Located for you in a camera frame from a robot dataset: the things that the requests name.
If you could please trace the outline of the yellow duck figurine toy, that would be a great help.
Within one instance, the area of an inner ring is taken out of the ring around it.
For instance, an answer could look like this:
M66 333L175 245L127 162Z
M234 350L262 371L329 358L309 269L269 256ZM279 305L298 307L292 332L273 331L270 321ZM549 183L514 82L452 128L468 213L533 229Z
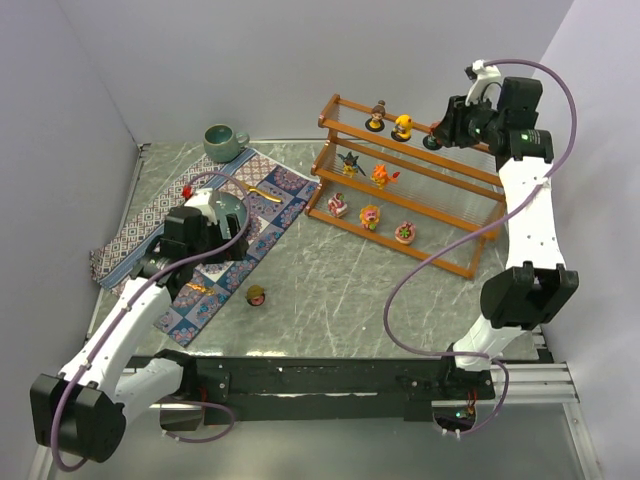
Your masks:
M407 142L411 139L412 130L413 120L411 116L408 114L402 114L395 120L394 127L391 131L391 137L398 142Z

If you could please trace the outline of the red-haired figurine toy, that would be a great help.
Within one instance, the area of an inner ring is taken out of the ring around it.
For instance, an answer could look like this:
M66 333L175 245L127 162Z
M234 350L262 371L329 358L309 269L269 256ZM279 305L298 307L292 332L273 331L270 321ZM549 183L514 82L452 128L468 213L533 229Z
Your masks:
M422 143L427 150L437 151L442 148L442 144L439 142L439 140L433 133L427 134L423 138Z

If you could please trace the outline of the strawberry cake toy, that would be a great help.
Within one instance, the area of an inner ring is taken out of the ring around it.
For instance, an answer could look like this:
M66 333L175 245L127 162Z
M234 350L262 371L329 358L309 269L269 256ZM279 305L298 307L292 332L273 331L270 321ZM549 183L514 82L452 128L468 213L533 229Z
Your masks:
M329 213L335 218L341 218L348 212L348 204L345 196L338 192L332 195L327 201Z

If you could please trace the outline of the orange fox figurine toy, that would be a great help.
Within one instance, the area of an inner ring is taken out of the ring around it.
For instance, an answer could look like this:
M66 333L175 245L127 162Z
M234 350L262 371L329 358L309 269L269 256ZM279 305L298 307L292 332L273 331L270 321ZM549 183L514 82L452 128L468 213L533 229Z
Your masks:
M384 190L390 183L396 183L400 175L399 171L389 174L386 166L382 163L376 164L373 168L370 180L380 189Z

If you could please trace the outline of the pink bear clover toy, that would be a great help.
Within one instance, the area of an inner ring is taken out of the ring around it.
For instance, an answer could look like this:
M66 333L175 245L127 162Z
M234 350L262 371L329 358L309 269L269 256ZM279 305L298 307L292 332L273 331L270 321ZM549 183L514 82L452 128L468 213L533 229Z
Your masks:
M409 221L402 222L394 231L394 238L403 245L410 245L416 238L416 226Z

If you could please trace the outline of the brown-haired bun figurine toy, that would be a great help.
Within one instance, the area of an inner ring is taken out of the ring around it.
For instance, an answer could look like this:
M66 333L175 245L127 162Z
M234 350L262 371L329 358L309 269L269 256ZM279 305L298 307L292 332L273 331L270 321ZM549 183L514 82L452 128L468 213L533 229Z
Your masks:
M371 109L369 118L365 121L365 128L373 133L379 133L385 129L384 118L386 115L386 103L379 100Z

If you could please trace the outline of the olive-hat figurine toy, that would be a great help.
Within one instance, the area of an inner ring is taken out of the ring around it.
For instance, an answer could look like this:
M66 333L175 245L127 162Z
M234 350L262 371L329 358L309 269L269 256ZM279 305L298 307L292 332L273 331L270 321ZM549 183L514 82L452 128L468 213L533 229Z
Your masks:
M260 285L252 285L246 292L246 301L251 306L260 306L265 302L265 289Z

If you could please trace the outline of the pink sunflower pig toy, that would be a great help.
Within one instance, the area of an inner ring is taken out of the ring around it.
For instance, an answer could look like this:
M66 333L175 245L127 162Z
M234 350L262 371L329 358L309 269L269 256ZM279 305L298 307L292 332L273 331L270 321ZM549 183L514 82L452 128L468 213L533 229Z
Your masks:
M375 231L380 221L380 209L375 205L367 205L360 210L361 227L368 231Z

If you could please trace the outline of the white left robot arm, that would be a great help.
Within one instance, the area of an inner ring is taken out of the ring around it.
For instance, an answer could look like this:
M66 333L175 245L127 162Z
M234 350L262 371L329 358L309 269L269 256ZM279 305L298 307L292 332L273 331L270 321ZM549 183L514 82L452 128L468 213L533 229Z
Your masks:
M161 352L133 376L122 374L144 329L169 311L197 266L244 258L249 226L244 205L224 217L213 206L172 208L98 332L57 374L36 378L29 392L36 441L60 470L109 459L127 426L163 398L210 405L188 354Z

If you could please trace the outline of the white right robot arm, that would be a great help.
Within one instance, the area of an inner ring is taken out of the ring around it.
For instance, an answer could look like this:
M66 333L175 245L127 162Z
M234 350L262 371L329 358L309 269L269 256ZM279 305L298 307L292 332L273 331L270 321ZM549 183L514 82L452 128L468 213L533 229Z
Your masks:
M537 80L477 78L466 96L451 97L433 131L445 147L488 147L510 217L505 269L484 283L480 317L451 347L465 372L488 369L514 339L550 322L579 286L556 237L552 137L535 127L542 92Z

